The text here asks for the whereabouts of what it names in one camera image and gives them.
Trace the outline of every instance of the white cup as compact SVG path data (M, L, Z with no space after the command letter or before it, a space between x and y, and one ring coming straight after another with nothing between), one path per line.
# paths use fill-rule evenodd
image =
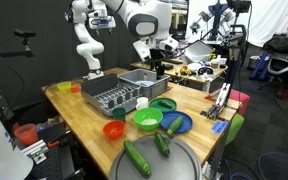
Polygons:
M148 108L148 98L147 97L140 97L137 100L136 109L140 110L143 108Z

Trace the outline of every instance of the blue plate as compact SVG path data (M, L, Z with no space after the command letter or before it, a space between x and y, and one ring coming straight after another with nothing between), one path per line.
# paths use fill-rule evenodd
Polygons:
M192 118L183 112L170 111L170 112L165 112L163 114L164 116L160 123L160 126L165 131L167 130L168 126L173 122L173 120L176 119L177 116L179 115L182 115L184 117L184 121L183 121L183 124L174 133L175 134L184 133L192 128L192 124L193 124Z

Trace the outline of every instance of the red container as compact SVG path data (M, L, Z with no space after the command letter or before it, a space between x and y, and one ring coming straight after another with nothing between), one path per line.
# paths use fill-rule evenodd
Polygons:
M109 139L117 139L122 136L124 132L125 124L123 121L115 120L107 123L103 127L103 133Z
M30 146L38 141L38 136L34 124L26 124L14 131L17 137L25 146Z

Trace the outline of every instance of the green plate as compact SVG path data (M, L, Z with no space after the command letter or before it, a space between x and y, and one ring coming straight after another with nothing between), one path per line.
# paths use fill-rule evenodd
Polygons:
M168 105L170 105L170 108L161 105L159 103L161 101L167 103ZM151 101L150 107L159 109L162 112L169 112L169 111L176 110L176 102L173 99L170 99L170 98L156 98L156 99L153 99Z

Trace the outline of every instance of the office chair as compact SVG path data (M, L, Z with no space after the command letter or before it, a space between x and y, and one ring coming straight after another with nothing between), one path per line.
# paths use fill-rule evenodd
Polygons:
M277 97L281 98L283 89L288 88L288 37L273 37L267 41L263 48L270 54L270 60L267 65L267 72L271 75L269 84L264 86L278 86Z

